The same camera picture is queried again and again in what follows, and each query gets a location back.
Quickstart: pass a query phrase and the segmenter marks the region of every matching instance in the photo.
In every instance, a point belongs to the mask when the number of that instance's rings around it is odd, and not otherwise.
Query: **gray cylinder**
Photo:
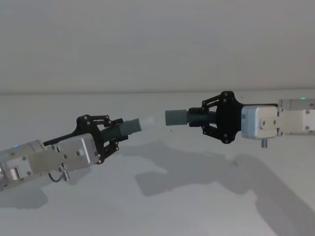
[[[141,131],[139,119],[127,120],[121,124],[117,124],[101,130],[104,142],[111,139],[120,138]]]

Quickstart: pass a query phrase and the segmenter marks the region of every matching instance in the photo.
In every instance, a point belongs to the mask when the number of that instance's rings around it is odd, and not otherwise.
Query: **metal pin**
[[[267,147],[268,147],[268,141],[267,141],[267,139],[262,139],[262,140],[261,140],[261,147],[262,147],[262,148],[267,148]]]
[[[65,181],[69,181],[69,180],[70,180],[68,171],[66,171],[66,170],[63,171],[63,179],[64,179]]]

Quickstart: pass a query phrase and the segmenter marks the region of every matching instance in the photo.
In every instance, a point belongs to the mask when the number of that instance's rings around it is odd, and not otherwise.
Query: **robotic arm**
[[[165,112],[166,125],[202,127],[204,135],[229,144],[241,131],[243,138],[261,140],[283,135],[315,133],[315,99],[282,99],[278,104],[242,104],[231,91],[202,101],[200,108]]]
[[[109,116],[78,117],[76,129],[68,135],[41,142],[36,140],[0,152],[0,191],[15,187],[51,171],[59,171],[65,181],[69,171],[102,164],[119,150],[118,143],[141,131],[139,119],[110,120]]]

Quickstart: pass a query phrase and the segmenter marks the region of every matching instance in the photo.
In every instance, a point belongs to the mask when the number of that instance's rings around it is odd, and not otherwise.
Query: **white background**
[[[0,93],[315,88],[314,0],[0,0]]]
[[[238,92],[243,103],[312,98],[315,91]],[[224,145],[200,128],[165,126],[164,111],[200,106],[213,93],[1,96],[0,149],[46,141],[84,114],[154,117],[104,164],[0,193],[1,235],[311,236],[313,136]]]

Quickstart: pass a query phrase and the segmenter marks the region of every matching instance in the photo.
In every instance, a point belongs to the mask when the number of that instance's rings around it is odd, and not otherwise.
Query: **bolt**
[[[267,141],[267,139],[262,139],[262,140],[261,140],[261,147],[262,147],[262,148],[267,148],[267,147],[268,147],[268,141]]]

